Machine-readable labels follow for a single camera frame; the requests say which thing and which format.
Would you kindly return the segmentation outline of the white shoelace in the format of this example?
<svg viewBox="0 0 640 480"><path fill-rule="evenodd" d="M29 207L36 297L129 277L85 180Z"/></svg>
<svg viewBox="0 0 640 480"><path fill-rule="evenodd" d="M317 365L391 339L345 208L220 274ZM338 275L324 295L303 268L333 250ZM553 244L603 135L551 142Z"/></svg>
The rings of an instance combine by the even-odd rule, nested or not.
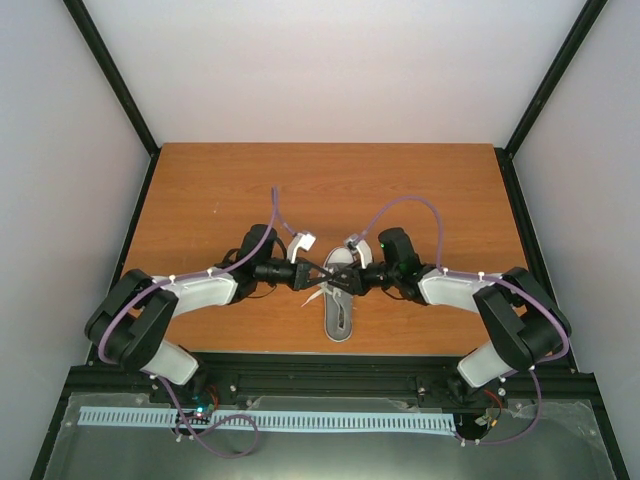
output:
<svg viewBox="0 0 640 480"><path fill-rule="evenodd" d="M314 301L316 298L322 297L324 300L327 300L330 305L338 306L342 303L347 304L352 300L352 295L343 295L343 296L331 296L328 295L325 291L324 286L318 287L318 289L312 293L302 304L302 307L306 306L310 302Z"/></svg>

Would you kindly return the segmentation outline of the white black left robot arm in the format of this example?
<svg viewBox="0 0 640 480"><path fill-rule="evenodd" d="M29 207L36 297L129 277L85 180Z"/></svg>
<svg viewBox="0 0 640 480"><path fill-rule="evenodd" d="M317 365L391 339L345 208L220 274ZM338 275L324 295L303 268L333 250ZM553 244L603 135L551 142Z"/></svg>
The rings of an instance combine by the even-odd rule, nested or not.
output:
<svg viewBox="0 0 640 480"><path fill-rule="evenodd" d="M130 270L90 316L85 336L101 361L162 378L184 401L197 402L208 390L206 369L192 353L165 338L169 324L180 315L243 301L261 282L293 290L317 286L325 299L326 331L337 340L349 336L351 295L310 278L313 265L298 255L314 241L312 234L300 232L284 247L283 257L276 258L273 249L280 242L276 230L255 224L240 248L206 270L155 277Z"/></svg>

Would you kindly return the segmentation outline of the grey canvas sneaker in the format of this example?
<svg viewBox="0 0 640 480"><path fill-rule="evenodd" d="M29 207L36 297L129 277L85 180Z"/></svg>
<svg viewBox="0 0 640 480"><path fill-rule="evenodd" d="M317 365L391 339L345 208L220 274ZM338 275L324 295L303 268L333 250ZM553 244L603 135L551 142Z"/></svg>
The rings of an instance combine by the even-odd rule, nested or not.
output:
<svg viewBox="0 0 640 480"><path fill-rule="evenodd" d="M339 264L346 267L351 264L353 257L345 247L334 248L325 260L325 265ZM324 327L327 337L334 342L347 341L353 332L353 296L347 304L330 305L324 300Z"/></svg>

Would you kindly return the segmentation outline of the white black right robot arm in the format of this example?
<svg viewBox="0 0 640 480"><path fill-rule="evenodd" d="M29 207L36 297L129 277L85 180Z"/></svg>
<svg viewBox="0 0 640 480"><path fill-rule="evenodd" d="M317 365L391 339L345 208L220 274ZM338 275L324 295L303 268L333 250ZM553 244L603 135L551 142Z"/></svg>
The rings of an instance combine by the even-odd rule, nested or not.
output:
<svg viewBox="0 0 640 480"><path fill-rule="evenodd" d="M395 288L403 300L480 316L489 340L456 367L457 379L470 388L568 353L570 324L529 271L515 267L502 274L467 273L424 263L399 227L383 231L378 240L383 251L380 262L357 236L325 260L325 327L334 341L351 335L354 297L373 288Z"/></svg>

